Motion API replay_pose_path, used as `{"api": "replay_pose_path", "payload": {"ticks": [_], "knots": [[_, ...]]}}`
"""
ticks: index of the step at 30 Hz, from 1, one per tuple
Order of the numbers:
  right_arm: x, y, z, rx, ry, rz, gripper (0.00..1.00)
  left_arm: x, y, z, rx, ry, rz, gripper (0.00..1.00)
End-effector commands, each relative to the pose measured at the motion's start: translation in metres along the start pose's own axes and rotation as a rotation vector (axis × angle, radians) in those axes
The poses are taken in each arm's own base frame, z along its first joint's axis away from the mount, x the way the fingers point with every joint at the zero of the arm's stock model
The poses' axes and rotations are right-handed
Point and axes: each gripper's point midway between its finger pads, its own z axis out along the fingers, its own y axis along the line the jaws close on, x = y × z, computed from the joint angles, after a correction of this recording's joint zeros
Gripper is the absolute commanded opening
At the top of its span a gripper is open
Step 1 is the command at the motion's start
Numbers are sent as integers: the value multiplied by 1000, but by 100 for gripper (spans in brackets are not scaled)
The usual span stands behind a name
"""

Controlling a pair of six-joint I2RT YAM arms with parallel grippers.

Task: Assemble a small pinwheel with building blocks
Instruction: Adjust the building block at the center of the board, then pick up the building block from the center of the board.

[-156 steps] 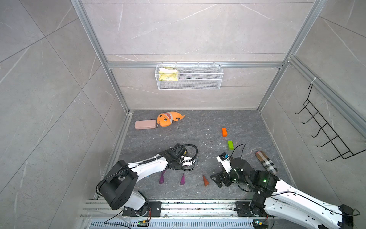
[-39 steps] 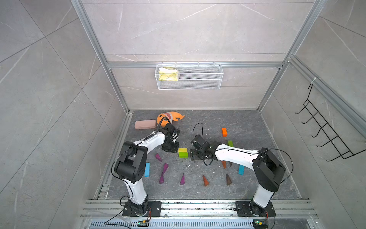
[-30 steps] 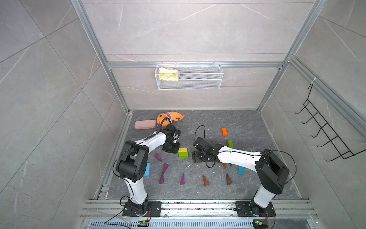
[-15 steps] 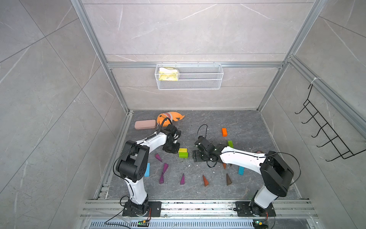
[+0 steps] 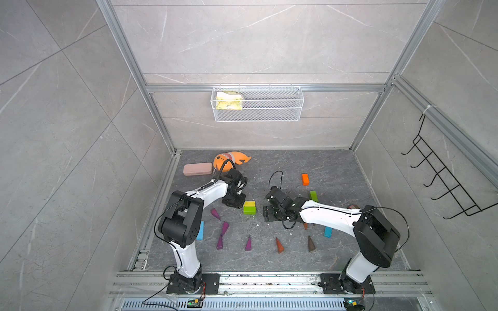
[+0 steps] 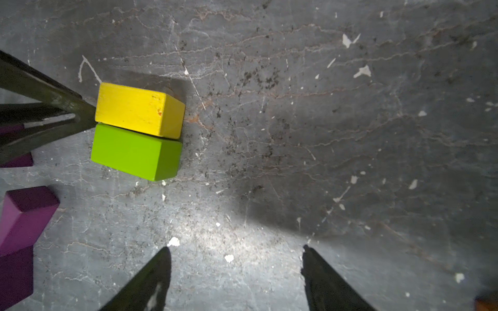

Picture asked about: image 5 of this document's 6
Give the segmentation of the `green rectangular block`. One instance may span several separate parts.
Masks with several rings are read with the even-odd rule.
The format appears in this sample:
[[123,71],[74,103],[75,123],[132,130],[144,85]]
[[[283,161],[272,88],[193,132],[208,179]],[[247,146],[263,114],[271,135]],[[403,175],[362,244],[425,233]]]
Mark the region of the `green rectangular block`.
[[244,215],[256,215],[257,209],[256,206],[244,206],[243,214]]

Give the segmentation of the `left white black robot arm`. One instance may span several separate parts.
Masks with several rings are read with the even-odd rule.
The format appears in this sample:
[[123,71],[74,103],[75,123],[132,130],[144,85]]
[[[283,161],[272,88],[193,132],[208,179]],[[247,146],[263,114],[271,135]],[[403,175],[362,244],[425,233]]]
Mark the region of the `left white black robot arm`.
[[219,277],[202,278],[202,265],[197,257],[195,241],[200,233],[203,210],[221,199],[228,207],[240,209],[246,195],[242,190],[248,178],[232,168],[207,184],[187,192],[176,190],[154,225],[156,236],[171,246],[176,260],[175,272],[169,278],[167,293],[196,294],[209,292]]

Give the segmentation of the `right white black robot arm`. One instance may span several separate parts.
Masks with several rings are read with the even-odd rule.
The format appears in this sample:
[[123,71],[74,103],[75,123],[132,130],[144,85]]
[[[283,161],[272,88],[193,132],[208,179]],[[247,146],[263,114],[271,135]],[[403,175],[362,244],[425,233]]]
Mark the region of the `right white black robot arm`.
[[401,233],[380,211],[381,207],[366,205],[362,209],[327,206],[312,199],[292,199],[278,187],[266,195],[265,218],[269,221],[323,225],[354,237],[359,252],[341,273],[323,273],[319,286],[325,294],[375,294],[370,275],[379,268],[390,267]]

